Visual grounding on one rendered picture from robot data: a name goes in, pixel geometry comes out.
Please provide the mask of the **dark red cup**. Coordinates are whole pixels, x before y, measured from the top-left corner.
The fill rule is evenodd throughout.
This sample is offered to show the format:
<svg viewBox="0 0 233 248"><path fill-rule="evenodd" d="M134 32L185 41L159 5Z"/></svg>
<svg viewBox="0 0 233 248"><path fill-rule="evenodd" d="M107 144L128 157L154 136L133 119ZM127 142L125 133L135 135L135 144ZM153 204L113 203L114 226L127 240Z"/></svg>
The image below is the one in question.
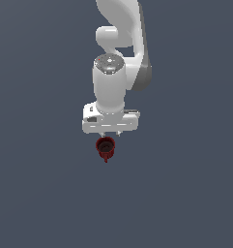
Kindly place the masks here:
<svg viewBox="0 0 233 248"><path fill-rule="evenodd" d="M96 148L99 155L107 162L114 155L115 140L111 137L99 138L96 142Z"/></svg>

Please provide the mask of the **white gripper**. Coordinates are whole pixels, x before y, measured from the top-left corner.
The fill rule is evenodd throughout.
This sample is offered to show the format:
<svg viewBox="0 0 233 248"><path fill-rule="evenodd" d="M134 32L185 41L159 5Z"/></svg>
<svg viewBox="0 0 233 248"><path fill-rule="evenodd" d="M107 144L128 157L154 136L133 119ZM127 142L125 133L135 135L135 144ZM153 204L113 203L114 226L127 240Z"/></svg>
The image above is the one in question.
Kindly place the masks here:
<svg viewBox="0 0 233 248"><path fill-rule="evenodd" d="M90 103L83 108L82 131L85 134L99 133L105 138L106 133L115 132L120 137L123 132L136 130L140 111L123 109L118 113L99 112L96 103Z"/></svg>

